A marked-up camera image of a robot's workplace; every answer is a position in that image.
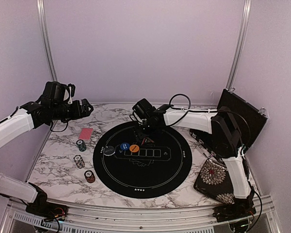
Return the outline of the orange big blind button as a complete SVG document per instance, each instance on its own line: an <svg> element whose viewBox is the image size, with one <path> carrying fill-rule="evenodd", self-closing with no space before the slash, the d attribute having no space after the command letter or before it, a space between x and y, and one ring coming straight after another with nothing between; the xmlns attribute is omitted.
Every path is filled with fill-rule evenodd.
<svg viewBox="0 0 291 233"><path fill-rule="evenodd" d="M132 155L136 155L136 154L138 154L140 147L136 144L133 144L129 147L129 150L130 150Z"/></svg>

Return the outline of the blue small blind button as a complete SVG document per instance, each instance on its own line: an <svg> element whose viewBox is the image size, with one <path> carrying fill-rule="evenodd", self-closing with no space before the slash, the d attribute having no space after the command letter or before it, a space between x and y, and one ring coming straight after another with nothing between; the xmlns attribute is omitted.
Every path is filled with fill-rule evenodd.
<svg viewBox="0 0 291 233"><path fill-rule="evenodd" d="M128 151L130 148L130 144L129 143L121 143L120 144L120 149L119 151L122 153L122 152L125 152L125 151Z"/></svg>

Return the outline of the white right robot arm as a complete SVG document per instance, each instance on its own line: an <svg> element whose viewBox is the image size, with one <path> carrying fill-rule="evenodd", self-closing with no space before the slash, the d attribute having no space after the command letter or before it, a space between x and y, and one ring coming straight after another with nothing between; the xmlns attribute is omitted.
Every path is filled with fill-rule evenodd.
<svg viewBox="0 0 291 233"><path fill-rule="evenodd" d="M222 106L219 109L192 110L175 107L171 103L159 108L142 99L133 106L143 133L176 126L188 128L190 135L202 142L210 140L210 151L221 164L208 158L196 180L196 191L221 202L214 208L217 221L236 219L254 215L256 209L253 198L257 195L250 183L250 170L246 162L241 129L236 119L242 116Z"/></svg>

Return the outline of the green poker chip stack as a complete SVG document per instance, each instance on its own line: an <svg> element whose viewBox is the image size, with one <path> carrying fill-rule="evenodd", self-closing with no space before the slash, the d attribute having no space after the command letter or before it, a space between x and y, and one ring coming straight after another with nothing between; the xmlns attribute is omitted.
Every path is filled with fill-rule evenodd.
<svg viewBox="0 0 291 233"><path fill-rule="evenodd" d="M82 139L77 140L76 145L81 152L86 151L87 149L86 144Z"/></svg>

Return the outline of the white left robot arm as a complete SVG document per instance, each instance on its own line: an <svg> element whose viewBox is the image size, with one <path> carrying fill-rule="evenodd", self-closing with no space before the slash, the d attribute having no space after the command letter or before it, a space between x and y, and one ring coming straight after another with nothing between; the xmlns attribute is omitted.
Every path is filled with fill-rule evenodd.
<svg viewBox="0 0 291 233"><path fill-rule="evenodd" d="M46 82L42 95L30 101L0 121L0 148L18 136L55 121L68 124L90 116L93 106L87 99L73 100L75 86L59 82ZM24 201L28 213L52 217L66 207L47 201L46 192L33 183L22 182L0 173L0 195Z"/></svg>

